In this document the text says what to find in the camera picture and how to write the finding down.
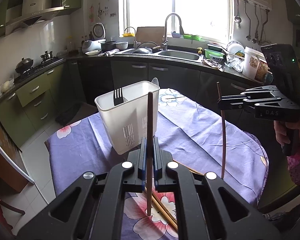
purple tablecloth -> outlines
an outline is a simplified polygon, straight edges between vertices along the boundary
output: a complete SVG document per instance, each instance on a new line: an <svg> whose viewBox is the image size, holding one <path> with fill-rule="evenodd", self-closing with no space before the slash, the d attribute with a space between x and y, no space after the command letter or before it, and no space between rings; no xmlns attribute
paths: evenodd
<svg viewBox="0 0 300 240"><path fill-rule="evenodd" d="M201 173L221 174L221 117L172 89L161 89L156 136L161 149L175 160ZM226 122L225 182L247 202L256 206L268 174L264 149L248 135ZM60 129L47 142L52 180L59 195L85 171L108 172L125 160L112 148L99 114ZM175 215L173 193L158 193ZM125 201L122 239L175 239L170 224L154 209L146 217L143 194L130 194Z"/></svg>

range hood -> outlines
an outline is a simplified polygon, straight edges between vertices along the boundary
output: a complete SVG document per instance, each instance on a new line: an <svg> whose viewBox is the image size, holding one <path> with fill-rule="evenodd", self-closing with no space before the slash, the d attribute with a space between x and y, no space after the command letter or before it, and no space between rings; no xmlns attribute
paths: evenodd
<svg viewBox="0 0 300 240"><path fill-rule="evenodd" d="M23 0L22 15L6 23L5 35L7 36L16 29L26 28L37 22L49 21L64 9L63 6L47 9L44 9L44 7L46 7L44 0Z"/></svg>

hanging ladle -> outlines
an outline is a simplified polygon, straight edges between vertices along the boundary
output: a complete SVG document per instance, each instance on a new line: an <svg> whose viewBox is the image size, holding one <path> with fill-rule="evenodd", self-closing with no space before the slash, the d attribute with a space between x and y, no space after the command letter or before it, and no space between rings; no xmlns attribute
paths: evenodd
<svg viewBox="0 0 300 240"><path fill-rule="evenodd" d="M238 24L242 22L239 16L239 0L237 0L237 15L234 17L234 21Z"/></svg>
<svg viewBox="0 0 300 240"><path fill-rule="evenodd" d="M244 1L244 12L246 13L246 16L248 17L248 19L250 21L250 23L249 23L249 35L246 37L246 39L248 41L250 41L251 40L251 19L247 14L247 3L248 3L248 1L247 0L243 0L243 1Z"/></svg>
<svg viewBox="0 0 300 240"><path fill-rule="evenodd" d="M263 29L264 29L266 23L268 22L268 14L269 14L269 12L270 12L270 10L266 9L267 19L266 19L266 21L262 24L261 37L260 37L260 41L258 42L259 45L262 45Z"/></svg>
<svg viewBox="0 0 300 240"><path fill-rule="evenodd" d="M257 17L258 24L257 24L257 27L256 27L256 32L254 34L254 39L252 39L252 43L257 43L258 42L258 38L259 38L258 37L259 18L258 18L258 15L257 15L257 4L256 3L254 4L254 14Z"/></svg>

window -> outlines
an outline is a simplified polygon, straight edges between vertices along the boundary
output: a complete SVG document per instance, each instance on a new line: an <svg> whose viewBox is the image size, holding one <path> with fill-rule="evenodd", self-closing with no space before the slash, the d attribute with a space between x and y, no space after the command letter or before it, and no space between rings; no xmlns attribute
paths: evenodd
<svg viewBox="0 0 300 240"><path fill-rule="evenodd" d="M230 0L123 0L123 27L164 26L168 14L180 15L185 33L225 42L230 31ZM168 32L179 31L178 18L170 17Z"/></svg>

faucet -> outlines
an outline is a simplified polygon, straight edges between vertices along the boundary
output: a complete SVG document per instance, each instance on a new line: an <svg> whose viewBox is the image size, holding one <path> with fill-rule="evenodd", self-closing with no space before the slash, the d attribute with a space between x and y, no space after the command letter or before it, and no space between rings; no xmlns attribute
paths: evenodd
<svg viewBox="0 0 300 240"><path fill-rule="evenodd" d="M137 42L137 32L136 32L136 29L135 29L134 27L132 27L132 26L128 26L128 27L126 27L126 28L124 29L123 32L125 32L126 29L128 29L128 28L134 29L134 43L133 43L133 47L134 47L135 49L137 49L138 44L140 44L140 42Z"/></svg>
<svg viewBox="0 0 300 240"><path fill-rule="evenodd" d="M168 24L168 19L171 15L175 15L178 17L179 19L179 25L180 25L180 28L179 28L179 33L180 34L185 34L185 32L183 31L183 28L182 28L182 23L181 23L181 18L178 14L176 13L171 13L169 14L167 17L166 17L166 22L164 23L164 42L161 43L161 49L164 49L164 50L167 50L168 49L168 39L167 39L167 24Z"/></svg>

